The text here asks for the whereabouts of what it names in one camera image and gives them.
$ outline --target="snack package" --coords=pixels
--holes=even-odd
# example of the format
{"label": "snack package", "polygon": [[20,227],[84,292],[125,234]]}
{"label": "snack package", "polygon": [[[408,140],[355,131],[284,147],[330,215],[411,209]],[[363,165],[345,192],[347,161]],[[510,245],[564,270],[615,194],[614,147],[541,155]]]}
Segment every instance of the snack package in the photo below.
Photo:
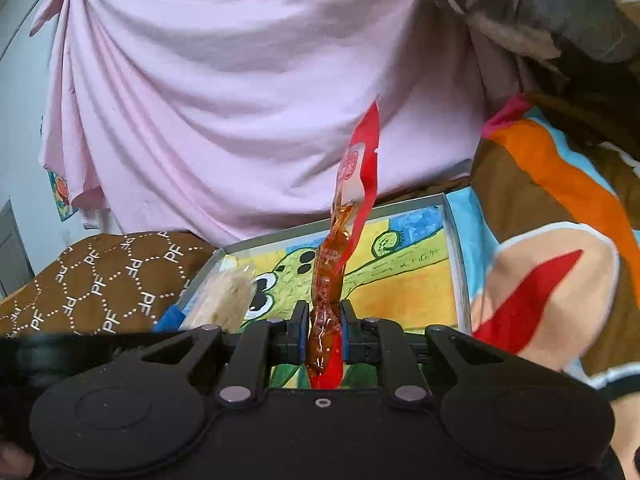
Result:
{"label": "snack package", "polygon": [[252,266],[212,271],[200,286],[191,309],[185,312],[180,330],[216,324],[225,332],[237,332],[255,294],[254,274]]}
{"label": "snack package", "polygon": [[311,330],[306,370],[313,388],[337,388],[342,380],[342,332],[338,303],[344,266],[360,238],[378,191],[378,104],[367,110],[338,168],[331,229],[316,251],[311,285]]}

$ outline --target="cable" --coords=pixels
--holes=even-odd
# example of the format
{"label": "cable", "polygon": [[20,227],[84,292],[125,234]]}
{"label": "cable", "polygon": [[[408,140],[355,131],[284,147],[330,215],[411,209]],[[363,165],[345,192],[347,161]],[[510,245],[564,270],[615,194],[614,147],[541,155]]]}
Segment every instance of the cable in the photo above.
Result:
{"label": "cable", "polygon": [[4,54],[6,54],[6,51],[9,50],[9,47],[11,46],[11,42],[14,40],[14,38],[16,37],[16,35],[18,34],[18,32],[20,31],[20,28],[24,25],[24,22],[27,21],[27,18],[29,17],[29,15],[31,14],[31,11],[35,8],[35,6],[39,3],[40,0],[36,0],[33,5],[31,6],[31,8],[27,11],[27,13],[24,15],[24,18],[20,21],[20,25],[18,25],[18,28],[15,29],[15,32],[11,35],[11,37],[9,38],[9,42],[6,44],[4,50],[2,51],[2,54],[0,54],[0,61],[2,61],[2,58],[4,57]]}

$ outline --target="red logo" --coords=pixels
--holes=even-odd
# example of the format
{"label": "red logo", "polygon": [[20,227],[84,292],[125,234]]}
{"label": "red logo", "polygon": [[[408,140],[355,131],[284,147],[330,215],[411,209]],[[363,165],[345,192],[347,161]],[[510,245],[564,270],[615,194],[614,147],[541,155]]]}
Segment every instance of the red logo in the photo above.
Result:
{"label": "red logo", "polygon": [[340,169],[340,180],[349,180],[353,172],[356,171],[358,165],[358,150],[354,150],[348,153],[342,162],[342,168]]}

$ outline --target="pink curtain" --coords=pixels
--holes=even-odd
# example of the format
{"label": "pink curtain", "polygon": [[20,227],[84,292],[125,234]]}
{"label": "pink curtain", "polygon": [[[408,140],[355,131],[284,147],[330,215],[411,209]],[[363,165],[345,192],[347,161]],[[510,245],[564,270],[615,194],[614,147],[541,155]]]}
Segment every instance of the pink curtain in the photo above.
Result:
{"label": "pink curtain", "polygon": [[40,160],[125,232],[226,244],[327,215],[378,94],[381,194],[470,169],[476,54],[418,0],[44,0],[31,33],[57,14]]}

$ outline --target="orange stripe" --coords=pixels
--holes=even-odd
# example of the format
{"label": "orange stripe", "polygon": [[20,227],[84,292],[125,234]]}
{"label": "orange stripe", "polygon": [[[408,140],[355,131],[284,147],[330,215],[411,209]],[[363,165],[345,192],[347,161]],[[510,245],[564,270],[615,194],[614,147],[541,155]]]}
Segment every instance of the orange stripe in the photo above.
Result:
{"label": "orange stripe", "polygon": [[492,133],[517,165],[558,200],[581,224],[610,238],[631,268],[636,303],[640,298],[640,250],[620,200],[583,171],[565,162],[549,132],[536,121],[522,120]]}

